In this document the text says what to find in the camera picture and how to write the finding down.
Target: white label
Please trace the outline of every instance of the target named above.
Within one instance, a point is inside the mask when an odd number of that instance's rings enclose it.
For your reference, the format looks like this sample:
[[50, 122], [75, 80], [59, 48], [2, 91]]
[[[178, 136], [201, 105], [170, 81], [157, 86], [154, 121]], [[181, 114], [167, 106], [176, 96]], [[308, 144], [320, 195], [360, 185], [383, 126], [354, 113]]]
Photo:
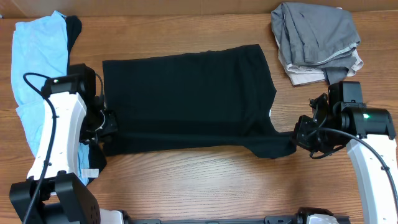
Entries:
[[97, 178], [100, 174], [99, 169], [82, 169], [81, 177], [82, 178]]

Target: table surface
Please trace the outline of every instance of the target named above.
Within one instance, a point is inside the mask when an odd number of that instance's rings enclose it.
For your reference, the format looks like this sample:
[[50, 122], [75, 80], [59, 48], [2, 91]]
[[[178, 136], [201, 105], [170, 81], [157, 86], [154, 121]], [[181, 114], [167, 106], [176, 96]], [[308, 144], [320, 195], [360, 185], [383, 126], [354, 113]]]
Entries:
[[[353, 17], [362, 39], [358, 52], [364, 67], [347, 80], [361, 82], [364, 101], [388, 109], [398, 121], [398, 12], [359, 12]], [[11, 90], [12, 32], [17, 21], [0, 19], [0, 223], [20, 223], [9, 189], [24, 181], [34, 161]], [[308, 99], [328, 87], [325, 82], [292, 86], [277, 59], [270, 14], [81, 21], [83, 32], [72, 49], [71, 64], [86, 63], [101, 76], [103, 60], [260, 44], [277, 89], [271, 120], [278, 131], [291, 131], [300, 115], [311, 115]], [[299, 207], [321, 207], [363, 223], [356, 176], [345, 151], [314, 161], [298, 148], [291, 156], [270, 160], [259, 159], [244, 147], [219, 146], [107, 160], [88, 188], [101, 208], [123, 209], [133, 218], [262, 218], [290, 215]]]

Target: clothing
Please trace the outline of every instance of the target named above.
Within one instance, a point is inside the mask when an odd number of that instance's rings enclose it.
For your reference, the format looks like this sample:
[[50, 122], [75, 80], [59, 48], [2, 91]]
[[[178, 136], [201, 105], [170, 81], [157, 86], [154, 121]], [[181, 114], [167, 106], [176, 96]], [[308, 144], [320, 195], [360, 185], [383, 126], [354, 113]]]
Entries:
[[72, 47], [75, 44], [77, 37], [81, 33], [81, 29], [83, 25], [77, 16], [68, 16], [65, 19], [67, 23], [67, 34], [68, 34], [68, 67], [67, 74], [69, 74], [69, 61], [70, 61], [70, 52], [72, 51]]
[[295, 152], [269, 113], [276, 90], [259, 45], [103, 62], [105, 99], [119, 131], [107, 155], [242, 145], [258, 157]]
[[[356, 61], [355, 64], [348, 70], [347, 77], [354, 76], [356, 72], [363, 67], [363, 61], [359, 57], [358, 51], [356, 49], [353, 51], [352, 56], [355, 57]], [[289, 76], [293, 85], [304, 85], [325, 80], [324, 71], [320, 68], [298, 66], [291, 63], [287, 65], [280, 51], [278, 51], [278, 59], [284, 67], [285, 72]], [[344, 79], [344, 77], [339, 76], [339, 74], [337, 75], [337, 77], [334, 77], [333, 75], [330, 77], [337, 80]]]
[[[68, 56], [73, 40], [67, 32], [65, 16], [55, 11], [32, 22], [18, 22], [12, 40], [11, 85], [18, 104], [17, 114], [24, 127], [27, 142], [33, 155], [37, 154], [44, 125], [44, 100], [23, 80], [23, 74], [35, 72], [50, 78], [67, 74]], [[41, 88], [44, 78], [29, 76], [29, 81]], [[81, 169], [90, 168], [89, 147], [79, 145], [78, 176], [86, 185], [88, 178], [81, 177]]]
[[310, 74], [309, 80], [313, 80], [322, 72], [332, 84], [348, 72], [353, 75], [363, 64], [355, 57], [361, 39], [348, 11], [285, 2], [272, 12], [271, 21], [279, 60], [291, 78]]

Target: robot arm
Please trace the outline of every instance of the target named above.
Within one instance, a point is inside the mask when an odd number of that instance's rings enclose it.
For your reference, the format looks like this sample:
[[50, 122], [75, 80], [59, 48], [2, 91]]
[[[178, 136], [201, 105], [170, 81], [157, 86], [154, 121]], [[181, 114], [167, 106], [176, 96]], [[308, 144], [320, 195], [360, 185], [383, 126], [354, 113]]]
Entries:
[[[398, 182], [396, 132], [387, 110], [367, 108], [358, 82], [340, 82], [329, 86], [329, 95], [310, 101], [313, 118], [301, 116], [292, 140], [320, 159], [346, 146], [358, 180], [365, 223], [397, 223], [395, 183]], [[322, 131], [332, 128], [357, 136], [368, 143], [386, 163], [392, 181], [379, 159], [364, 144], [338, 133]], [[314, 157], [315, 152], [322, 156]]]
[[[33, 202], [30, 217], [24, 223], [124, 223], [122, 212], [100, 209], [95, 197], [77, 177], [80, 142], [97, 144], [117, 131], [116, 118], [104, 107], [103, 90], [101, 96], [95, 96], [95, 76], [84, 64], [73, 65], [69, 75], [48, 78], [40, 92], [55, 109], [57, 125], [49, 166], [39, 184], [54, 119], [50, 105], [44, 101], [44, 128], [35, 162], [27, 180], [13, 184], [10, 190], [11, 203], [21, 220]], [[37, 188], [39, 196], [33, 200], [32, 193]], [[60, 203], [45, 205], [43, 201], [53, 194], [57, 194]]]

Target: black t-shirt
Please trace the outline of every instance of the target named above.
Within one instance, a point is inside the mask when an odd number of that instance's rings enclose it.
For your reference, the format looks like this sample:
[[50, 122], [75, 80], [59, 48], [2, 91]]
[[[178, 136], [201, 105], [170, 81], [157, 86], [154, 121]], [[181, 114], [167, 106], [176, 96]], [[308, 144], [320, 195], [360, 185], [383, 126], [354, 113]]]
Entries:
[[276, 90], [259, 45], [103, 62], [105, 98], [119, 131], [107, 155], [242, 145], [258, 157], [295, 152], [269, 111]]

